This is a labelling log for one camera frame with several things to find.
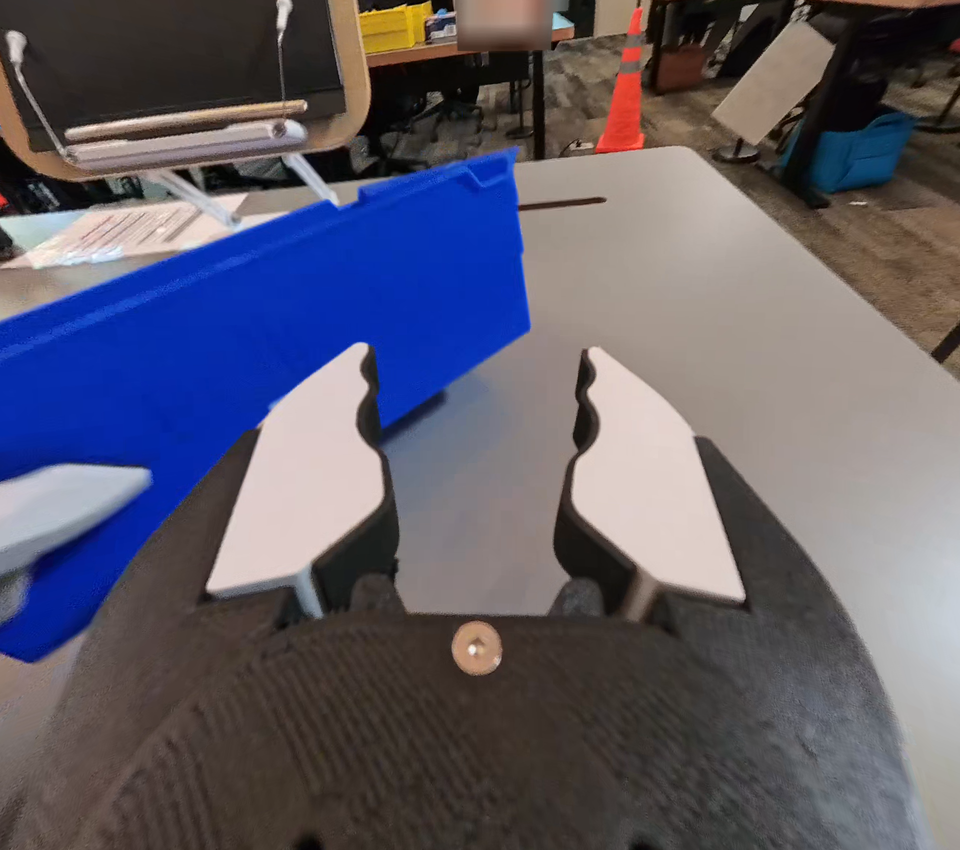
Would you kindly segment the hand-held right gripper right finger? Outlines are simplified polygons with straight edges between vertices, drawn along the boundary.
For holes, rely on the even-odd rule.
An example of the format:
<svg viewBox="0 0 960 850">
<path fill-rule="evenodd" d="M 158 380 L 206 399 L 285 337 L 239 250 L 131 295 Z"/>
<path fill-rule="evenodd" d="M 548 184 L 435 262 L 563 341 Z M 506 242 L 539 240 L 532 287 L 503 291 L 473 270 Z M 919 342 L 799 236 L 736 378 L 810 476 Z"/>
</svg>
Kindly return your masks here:
<svg viewBox="0 0 960 850">
<path fill-rule="evenodd" d="M 575 453 L 554 553 L 597 584 L 606 614 L 639 622 L 666 594 L 744 608 L 747 593 L 697 436 L 654 388 L 599 346 L 581 352 Z"/>
</svg>

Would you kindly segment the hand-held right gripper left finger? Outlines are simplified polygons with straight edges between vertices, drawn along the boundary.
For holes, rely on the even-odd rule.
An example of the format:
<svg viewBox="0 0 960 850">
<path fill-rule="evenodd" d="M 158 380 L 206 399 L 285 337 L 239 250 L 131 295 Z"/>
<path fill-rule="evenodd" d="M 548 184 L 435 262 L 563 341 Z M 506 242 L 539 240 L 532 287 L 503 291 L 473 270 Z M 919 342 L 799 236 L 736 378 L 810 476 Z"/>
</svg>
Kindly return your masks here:
<svg viewBox="0 0 960 850">
<path fill-rule="evenodd" d="M 277 401 L 254 449 L 206 592 L 288 588 L 301 612 L 347 609 L 366 575 L 392 579 L 400 521 L 379 448 L 378 366 L 356 342 Z"/>
</svg>

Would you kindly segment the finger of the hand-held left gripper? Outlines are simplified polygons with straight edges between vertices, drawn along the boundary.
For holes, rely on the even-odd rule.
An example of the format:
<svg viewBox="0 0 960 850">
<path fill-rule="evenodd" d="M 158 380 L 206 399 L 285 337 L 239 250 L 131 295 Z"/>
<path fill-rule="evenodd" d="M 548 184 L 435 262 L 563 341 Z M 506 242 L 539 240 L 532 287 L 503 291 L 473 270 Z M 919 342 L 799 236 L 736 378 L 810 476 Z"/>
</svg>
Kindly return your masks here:
<svg viewBox="0 0 960 850">
<path fill-rule="evenodd" d="M 94 530 L 152 483 L 149 469 L 77 463 L 2 481 L 2 576 L 24 571 Z"/>
<path fill-rule="evenodd" d="M 31 585 L 31 574 L 6 574 L 1 577 L 1 626 L 23 611 Z"/>
</svg>

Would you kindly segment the blue plastic bin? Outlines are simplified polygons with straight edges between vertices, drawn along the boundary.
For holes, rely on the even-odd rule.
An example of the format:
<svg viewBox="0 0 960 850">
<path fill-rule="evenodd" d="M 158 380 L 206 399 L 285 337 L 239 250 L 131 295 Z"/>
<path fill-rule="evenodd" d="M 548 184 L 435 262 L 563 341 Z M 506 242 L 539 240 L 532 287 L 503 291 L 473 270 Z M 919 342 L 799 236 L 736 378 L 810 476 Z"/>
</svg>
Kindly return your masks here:
<svg viewBox="0 0 960 850">
<path fill-rule="evenodd" d="M 2 480 L 61 463 L 152 487 L 45 556 L 2 654 L 85 629 L 144 542 L 270 406 L 357 342 L 393 425 L 531 328 L 514 148 L 315 203 L 2 322 Z"/>
</svg>

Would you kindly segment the printed paper sheet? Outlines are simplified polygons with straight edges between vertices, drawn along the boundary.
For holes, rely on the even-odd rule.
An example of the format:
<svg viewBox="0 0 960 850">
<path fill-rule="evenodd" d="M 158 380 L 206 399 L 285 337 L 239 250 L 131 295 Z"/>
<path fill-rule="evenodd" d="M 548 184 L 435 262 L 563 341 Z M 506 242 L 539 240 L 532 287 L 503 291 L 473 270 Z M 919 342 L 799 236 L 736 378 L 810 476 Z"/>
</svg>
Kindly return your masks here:
<svg viewBox="0 0 960 850">
<path fill-rule="evenodd" d="M 15 247 L 2 268 L 57 268 L 176 254 L 218 241 L 230 231 L 185 201 L 8 217 Z"/>
</svg>

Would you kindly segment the orange traffic cone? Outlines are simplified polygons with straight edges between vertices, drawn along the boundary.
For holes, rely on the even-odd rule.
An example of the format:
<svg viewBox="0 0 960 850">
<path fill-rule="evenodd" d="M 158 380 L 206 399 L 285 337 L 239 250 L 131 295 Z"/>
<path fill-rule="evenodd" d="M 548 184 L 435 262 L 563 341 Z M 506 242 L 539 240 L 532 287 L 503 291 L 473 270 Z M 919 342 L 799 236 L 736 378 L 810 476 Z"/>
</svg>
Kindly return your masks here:
<svg viewBox="0 0 960 850">
<path fill-rule="evenodd" d="M 595 152 L 599 154 L 640 150 L 642 132 L 642 8 L 630 17 L 621 53 L 606 126 Z"/>
</svg>

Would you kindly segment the blue tote bag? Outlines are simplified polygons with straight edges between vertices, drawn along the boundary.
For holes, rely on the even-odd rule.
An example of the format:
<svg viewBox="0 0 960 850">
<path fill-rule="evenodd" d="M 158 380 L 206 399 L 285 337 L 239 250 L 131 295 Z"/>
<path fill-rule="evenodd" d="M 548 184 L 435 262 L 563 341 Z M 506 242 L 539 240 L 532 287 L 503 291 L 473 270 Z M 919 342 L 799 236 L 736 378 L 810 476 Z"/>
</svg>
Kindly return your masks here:
<svg viewBox="0 0 960 850">
<path fill-rule="evenodd" d="M 833 195 L 886 184 L 896 172 L 917 121 L 882 105 L 860 129 L 824 131 L 811 162 L 810 186 Z"/>
</svg>

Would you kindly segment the brown bag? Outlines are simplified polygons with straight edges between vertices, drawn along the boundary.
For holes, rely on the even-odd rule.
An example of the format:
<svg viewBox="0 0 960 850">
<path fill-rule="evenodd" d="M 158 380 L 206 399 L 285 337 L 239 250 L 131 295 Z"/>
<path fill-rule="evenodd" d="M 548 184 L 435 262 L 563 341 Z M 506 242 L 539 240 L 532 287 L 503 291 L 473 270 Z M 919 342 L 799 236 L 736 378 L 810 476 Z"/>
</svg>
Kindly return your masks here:
<svg viewBox="0 0 960 850">
<path fill-rule="evenodd" d="M 707 54 L 699 43 L 687 43 L 660 51 L 653 88 L 664 95 L 697 87 L 704 79 Z"/>
</svg>

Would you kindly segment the white sign board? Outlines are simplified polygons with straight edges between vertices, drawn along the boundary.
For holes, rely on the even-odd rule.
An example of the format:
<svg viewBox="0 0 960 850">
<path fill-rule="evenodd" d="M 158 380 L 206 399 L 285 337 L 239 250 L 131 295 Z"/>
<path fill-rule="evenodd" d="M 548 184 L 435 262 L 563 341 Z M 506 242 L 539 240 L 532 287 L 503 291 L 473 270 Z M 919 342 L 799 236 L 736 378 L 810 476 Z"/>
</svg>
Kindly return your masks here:
<svg viewBox="0 0 960 850">
<path fill-rule="evenodd" d="M 787 25 L 712 113 L 733 136 L 716 148 L 719 163 L 753 163 L 758 144 L 819 83 L 834 43 L 805 21 Z"/>
</svg>

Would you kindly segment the yellow storage bin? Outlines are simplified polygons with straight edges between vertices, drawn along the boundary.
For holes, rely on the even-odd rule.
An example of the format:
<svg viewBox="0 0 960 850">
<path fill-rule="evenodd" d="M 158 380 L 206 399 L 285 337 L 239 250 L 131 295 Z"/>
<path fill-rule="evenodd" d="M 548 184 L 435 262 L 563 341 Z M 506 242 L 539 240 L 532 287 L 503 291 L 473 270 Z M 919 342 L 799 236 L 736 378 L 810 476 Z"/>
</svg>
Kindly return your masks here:
<svg viewBox="0 0 960 850">
<path fill-rule="evenodd" d="M 431 1 L 359 13 L 365 53 L 403 51 L 426 43 L 426 21 L 433 13 Z"/>
</svg>

